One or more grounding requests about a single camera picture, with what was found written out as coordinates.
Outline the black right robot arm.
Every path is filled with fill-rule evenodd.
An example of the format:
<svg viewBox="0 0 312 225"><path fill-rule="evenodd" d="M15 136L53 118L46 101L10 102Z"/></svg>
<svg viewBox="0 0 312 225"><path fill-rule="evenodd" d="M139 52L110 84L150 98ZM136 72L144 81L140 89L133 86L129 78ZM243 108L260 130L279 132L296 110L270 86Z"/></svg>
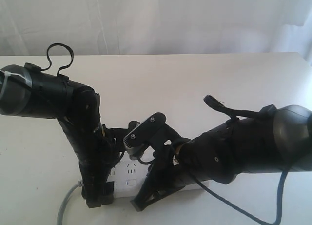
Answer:
<svg viewBox="0 0 312 225"><path fill-rule="evenodd" d="M132 200L137 211L190 184L212 180L231 183L241 173L311 171L312 113L289 105L266 106L255 117L233 116L194 139L180 136L156 112L125 138L131 158L151 147L154 160Z"/></svg>

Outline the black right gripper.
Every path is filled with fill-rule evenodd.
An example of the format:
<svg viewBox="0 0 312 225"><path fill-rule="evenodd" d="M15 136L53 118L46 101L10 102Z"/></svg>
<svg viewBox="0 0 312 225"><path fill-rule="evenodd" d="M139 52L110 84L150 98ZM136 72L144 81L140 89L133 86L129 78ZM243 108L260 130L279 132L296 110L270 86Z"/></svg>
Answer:
<svg viewBox="0 0 312 225"><path fill-rule="evenodd" d="M154 160L138 194L130 201L141 212L196 181L202 181L202 141L165 145Z"/></svg>

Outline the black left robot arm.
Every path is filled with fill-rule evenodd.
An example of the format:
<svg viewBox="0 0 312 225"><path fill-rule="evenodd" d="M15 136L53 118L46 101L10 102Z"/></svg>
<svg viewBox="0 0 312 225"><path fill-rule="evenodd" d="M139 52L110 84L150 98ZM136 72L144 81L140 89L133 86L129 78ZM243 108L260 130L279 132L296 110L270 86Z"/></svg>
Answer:
<svg viewBox="0 0 312 225"><path fill-rule="evenodd" d="M8 65L0 71L0 112L6 116L56 119L74 153L89 208L109 205L114 184L108 181L119 159L115 137L101 123L100 95L90 86L33 64Z"/></svg>

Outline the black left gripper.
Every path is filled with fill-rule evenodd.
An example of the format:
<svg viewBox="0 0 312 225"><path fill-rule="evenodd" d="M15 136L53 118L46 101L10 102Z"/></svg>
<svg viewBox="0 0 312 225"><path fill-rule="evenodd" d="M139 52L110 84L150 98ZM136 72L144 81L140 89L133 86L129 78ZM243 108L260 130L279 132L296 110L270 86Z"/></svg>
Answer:
<svg viewBox="0 0 312 225"><path fill-rule="evenodd" d="M87 206L101 207L97 186L102 184L102 205L112 204L115 182L106 181L124 149L124 129L107 128L101 124L100 115L67 115L57 121L78 158L84 183L82 196Z"/></svg>

